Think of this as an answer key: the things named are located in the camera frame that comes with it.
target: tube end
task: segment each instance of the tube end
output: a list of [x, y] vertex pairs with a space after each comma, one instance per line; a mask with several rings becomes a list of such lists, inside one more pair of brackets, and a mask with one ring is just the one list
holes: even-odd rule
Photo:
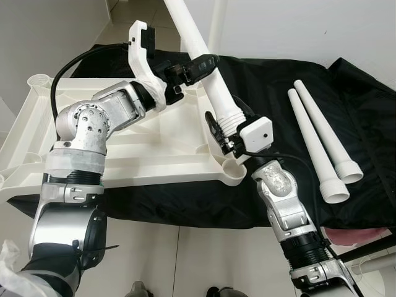
[[298, 96], [297, 91], [295, 88], [291, 88], [289, 89], [289, 91], [287, 91], [287, 95], [289, 95], [289, 98], [291, 99], [293, 96]]
[[295, 86], [295, 88], [298, 88], [298, 87], [301, 87], [301, 86], [305, 87], [304, 84], [303, 84], [303, 82], [301, 81], [301, 79], [296, 80], [296, 81], [293, 83], [293, 85]]
[[353, 160], [336, 164], [334, 169], [345, 184], [355, 183], [363, 178], [363, 172], [357, 162]]
[[349, 192], [345, 184], [340, 179], [330, 179], [321, 183], [323, 199], [326, 203], [336, 204], [346, 201], [349, 198]]

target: white pipe connector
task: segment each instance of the white pipe connector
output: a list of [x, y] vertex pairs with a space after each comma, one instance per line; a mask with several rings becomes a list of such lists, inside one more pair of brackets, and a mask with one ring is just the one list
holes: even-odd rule
[[319, 107], [316, 105], [303, 82], [296, 80], [294, 82], [294, 86], [333, 161], [334, 169], [337, 172], [338, 177], [345, 184], [351, 184], [361, 180], [363, 172], [359, 165], [349, 157], [349, 154], [338, 139], [337, 135], [335, 135], [334, 130], [331, 128], [329, 122], [327, 122]]
[[323, 199], [329, 204], [346, 201], [349, 198], [348, 189], [334, 171], [321, 141], [315, 132], [314, 126], [309, 120], [308, 114], [299, 99], [297, 91], [291, 89], [287, 94], [308, 148], [309, 156], [311, 157], [317, 177], [319, 178], [321, 184], [319, 189], [321, 190]]
[[[178, 29], [181, 41], [186, 45], [190, 58], [195, 59], [203, 54], [209, 54], [209, 49], [184, 1], [164, 0], [164, 2]], [[202, 85], [225, 137], [235, 134], [238, 125], [245, 122], [246, 118], [242, 110], [236, 106], [220, 71], [215, 69], [212, 74], [202, 79]]]

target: white plastic tube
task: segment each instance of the white plastic tube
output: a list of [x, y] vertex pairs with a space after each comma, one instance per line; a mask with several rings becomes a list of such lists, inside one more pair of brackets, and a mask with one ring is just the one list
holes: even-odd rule
[[[209, 54], [196, 23], [183, 0], [164, 0], [173, 22], [178, 29], [181, 41], [186, 45], [191, 59]], [[226, 137], [236, 133], [236, 127], [245, 122], [243, 112], [238, 108], [224, 83], [218, 69], [202, 79], [202, 85], [216, 113], [216, 119]]]
[[228, 0], [215, 0], [212, 23], [210, 24], [208, 48], [211, 53], [218, 54], [220, 40], [223, 35], [224, 19]]
[[314, 164], [317, 177], [321, 183], [319, 188], [323, 199], [330, 204], [346, 201], [349, 198], [348, 189], [335, 173], [321, 141], [315, 132], [314, 126], [309, 120], [308, 114], [299, 99], [297, 91], [295, 89], [291, 89], [287, 94], [289, 95], [290, 103], [297, 118], [298, 126], [308, 148], [309, 156]]
[[354, 274], [363, 274], [394, 265], [396, 265], [396, 252], [352, 265], [351, 269]]
[[338, 139], [337, 135], [335, 135], [329, 122], [327, 122], [303, 82], [296, 80], [294, 86], [304, 103], [309, 117], [315, 125], [316, 131], [320, 135], [321, 140], [329, 152], [338, 177], [345, 184], [351, 184], [361, 180], [363, 172], [359, 165], [349, 157], [349, 154]]

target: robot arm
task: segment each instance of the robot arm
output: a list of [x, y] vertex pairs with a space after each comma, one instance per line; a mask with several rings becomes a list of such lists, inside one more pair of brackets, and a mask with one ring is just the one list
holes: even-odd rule
[[[121, 82], [95, 94], [92, 100], [77, 102], [56, 118], [61, 140], [46, 160], [47, 177], [29, 242], [31, 260], [20, 272], [52, 288], [52, 295], [47, 296], [73, 297], [83, 271], [98, 265], [105, 254], [106, 215], [97, 205], [104, 192], [101, 176], [106, 140], [114, 131], [144, 118], [149, 110], [160, 111], [182, 99], [179, 85], [192, 85], [217, 66], [217, 56], [204, 54], [185, 65], [165, 62], [154, 75], [146, 61], [153, 51], [152, 34], [152, 29], [139, 21], [129, 32], [129, 62], [136, 80]], [[344, 264], [328, 256], [326, 242], [298, 199], [293, 175], [277, 161], [263, 163], [250, 158], [249, 154], [259, 155], [271, 146], [271, 120], [255, 115], [239, 98], [235, 100], [235, 106], [229, 100], [224, 105], [243, 111], [246, 120], [238, 116], [238, 123], [242, 123], [237, 127], [229, 127], [222, 119], [217, 123], [210, 113], [205, 118], [223, 153], [232, 152], [239, 164], [254, 172], [252, 178], [289, 260], [293, 284], [303, 296], [359, 296]], [[4, 297], [18, 296], [1, 289], [0, 293]]]
[[[30, 262], [19, 272], [30, 280], [30, 296], [73, 297], [84, 270], [98, 265], [105, 255], [106, 215], [97, 205], [104, 193], [101, 177], [110, 135], [145, 118], [148, 111], [182, 99], [179, 85], [192, 85], [217, 66], [218, 57], [206, 54], [183, 65], [166, 62], [154, 75], [147, 63], [153, 34], [140, 21], [130, 29], [129, 63], [136, 79], [79, 101], [56, 118], [60, 140], [46, 159], [28, 247]], [[19, 296], [4, 288], [0, 295]]]

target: white wall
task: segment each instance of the white wall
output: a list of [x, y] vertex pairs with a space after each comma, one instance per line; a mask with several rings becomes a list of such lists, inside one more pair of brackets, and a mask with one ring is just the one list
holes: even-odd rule
[[31, 75], [56, 75], [108, 22], [106, 0], [0, 0], [0, 96], [11, 111], [22, 107]]
[[[213, 4], [185, 2], [207, 41]], [[219, 53], [326, 67], [343, 57], [395, 88], [395, 11], [394, 0], [228, 0]]]

